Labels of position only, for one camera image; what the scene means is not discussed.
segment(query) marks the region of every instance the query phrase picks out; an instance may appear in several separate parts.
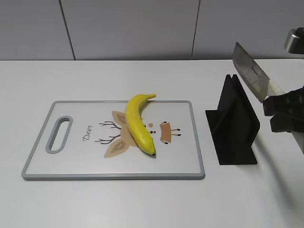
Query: white table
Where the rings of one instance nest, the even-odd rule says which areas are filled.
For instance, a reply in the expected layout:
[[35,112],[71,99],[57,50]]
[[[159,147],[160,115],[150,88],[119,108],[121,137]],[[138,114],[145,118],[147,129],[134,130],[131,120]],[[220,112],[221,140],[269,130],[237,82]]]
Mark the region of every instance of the white table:
[[[304,84],[303,60],[259,60],[285,91]],[[216,109],[222,61],[0,62],[0,227],[304,227],[304,155],[288,133],[272,133],[262,105],[242,82],[261,122],[258,165],[219,166],[205,110]],[[125,100],[156,93],[190,100],[206,170],[203,180],[25,181],[21,170],[55,100]]]

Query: banana tip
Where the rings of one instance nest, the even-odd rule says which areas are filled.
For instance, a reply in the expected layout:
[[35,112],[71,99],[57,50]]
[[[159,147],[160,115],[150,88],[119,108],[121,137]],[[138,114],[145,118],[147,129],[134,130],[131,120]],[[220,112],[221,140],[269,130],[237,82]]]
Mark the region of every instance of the banana tip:
[[149,94],[148,96],[149,96],[149,99],[151,99],[151,98],[155,98],[156,94]]

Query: robotic arm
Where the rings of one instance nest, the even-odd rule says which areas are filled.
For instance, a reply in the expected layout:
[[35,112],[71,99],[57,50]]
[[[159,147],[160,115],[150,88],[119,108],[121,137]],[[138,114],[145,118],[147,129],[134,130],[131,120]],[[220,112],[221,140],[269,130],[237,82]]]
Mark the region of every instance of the robotic arm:
[[304,54],[304,28],[289,31],[284,48],[291,54]]

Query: deer illustration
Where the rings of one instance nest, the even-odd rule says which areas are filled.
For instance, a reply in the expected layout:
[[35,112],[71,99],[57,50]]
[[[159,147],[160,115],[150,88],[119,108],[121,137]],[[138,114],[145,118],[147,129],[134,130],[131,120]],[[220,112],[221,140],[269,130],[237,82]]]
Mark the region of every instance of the deer illustration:
[[171,143],[171,137],[172,137],[172,135],[181,136],[181,134],[172,134],[171,132],[180,131],[180,129],[177,128],[177,129],[171,130],[170,123],[168,123],[166,121],[163,122],[163,123],[161,123],[160,127],[161,127],[161,141],[164,144]]
[[[104,123],[100,123],[101,127],[110,125],[111,128],[117,128],[120,130],[120,133],[116,136],[109,136],[109,140],[98,139],[95,142],[99,142],[100,144],[110,144],[106,153],[104,154],[104,158],[110,158],[117,156],[123,152],[125,152],[130,146],[138,147],[133,137],[131,136],[125,121],[125,114],[119,111],[112,111],[112,116],[114,122],[121,127],[118,127],[113,121],[105,121]],[[161,125],[161,141],[165,144],[171,143],[171,136],[176,135],[180,136],[181,134],[172,134],[171,131],[180,131],[180,129],[171,130],[170,123],[163,122]]]

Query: black knife stand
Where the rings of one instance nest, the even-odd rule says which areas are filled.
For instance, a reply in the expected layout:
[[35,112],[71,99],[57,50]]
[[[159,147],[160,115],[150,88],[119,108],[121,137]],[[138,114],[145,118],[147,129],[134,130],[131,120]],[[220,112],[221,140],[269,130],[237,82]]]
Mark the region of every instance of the black knife stand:
[[206,116],[220,165],[257,164],[251,145],[260,122],[237,75],[226,75],[218,109]]

